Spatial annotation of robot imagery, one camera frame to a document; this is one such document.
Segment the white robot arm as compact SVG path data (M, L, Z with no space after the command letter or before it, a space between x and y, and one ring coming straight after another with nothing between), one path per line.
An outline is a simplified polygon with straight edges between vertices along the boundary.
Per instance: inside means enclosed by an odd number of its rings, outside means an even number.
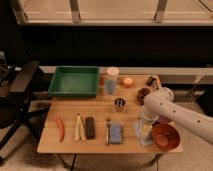
M144 97L142 119L154 123L160 116L166 117L213 145L213 118L181 107L173 102L174 94L163 87Z

